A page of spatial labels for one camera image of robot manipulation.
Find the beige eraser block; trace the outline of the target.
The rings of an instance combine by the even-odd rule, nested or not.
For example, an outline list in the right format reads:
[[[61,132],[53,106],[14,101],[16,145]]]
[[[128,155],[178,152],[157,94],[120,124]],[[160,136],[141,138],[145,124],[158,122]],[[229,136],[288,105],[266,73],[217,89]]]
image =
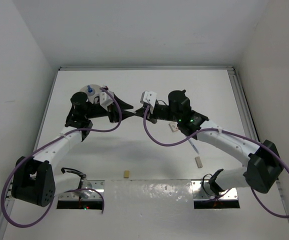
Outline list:
[[[194,158],[194,160],[195,160],[195,162],[196,162],[197,167],[198,167],[199,169],[201,169],[201,168],[203,167],[203,164],[202,164],[202,161],[201,161],[200,156],[196,156],[196,157]]]

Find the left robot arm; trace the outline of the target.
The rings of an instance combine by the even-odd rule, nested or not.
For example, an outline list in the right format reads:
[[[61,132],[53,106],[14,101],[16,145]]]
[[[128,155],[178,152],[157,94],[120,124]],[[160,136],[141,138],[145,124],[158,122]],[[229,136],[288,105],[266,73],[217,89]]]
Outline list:
[[[47,206],[53,197],[82,186],[86,175],[75,169],[62,167],[55,175],[60,161],[93,130],[93,118],[108,117],[111,123],[134,115],[133,106],[120,100],[109,90],[100,89],[93,96],[83,91],[72,95],[71,109],[59,137],[30,157],[16,162],[11,195],[13,198],[37,206]]]

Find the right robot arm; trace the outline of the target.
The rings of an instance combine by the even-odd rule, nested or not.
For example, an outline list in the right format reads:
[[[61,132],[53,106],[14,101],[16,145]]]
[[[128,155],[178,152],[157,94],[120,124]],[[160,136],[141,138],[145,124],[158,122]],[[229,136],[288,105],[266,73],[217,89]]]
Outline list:
[[[140,103],[143,107],[136,110],[135,114],[145,122],[175,122],[178,130],[188,139],[210,144],[242,164],[236,169],[221,168],[213,173],[202,184],[202,189],[209,196],[219,196],[231,188],[248,187],[266,194],[284,169],[277,160],[278,150],[273,142],[252,142],[225,131],[207,116],[192,109],[185,90],[170,92],[167,105],[158,103],[155,92],[144,91]]]

